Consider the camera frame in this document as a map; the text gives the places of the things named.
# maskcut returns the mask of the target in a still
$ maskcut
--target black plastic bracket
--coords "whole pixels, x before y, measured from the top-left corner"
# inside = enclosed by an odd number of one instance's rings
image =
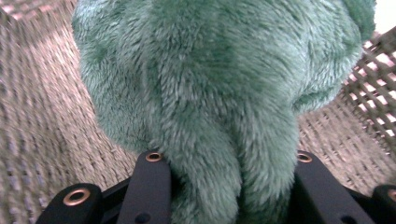
[[[396,223],[396,186],[378,186],[367,197],[344,188],[315,155],[299,151],[298,159],[288,224]],[[130,178],[104,192],[92,184],[62,190],[37,224],[169,224],[171,182],[162,155],[149,151]]]

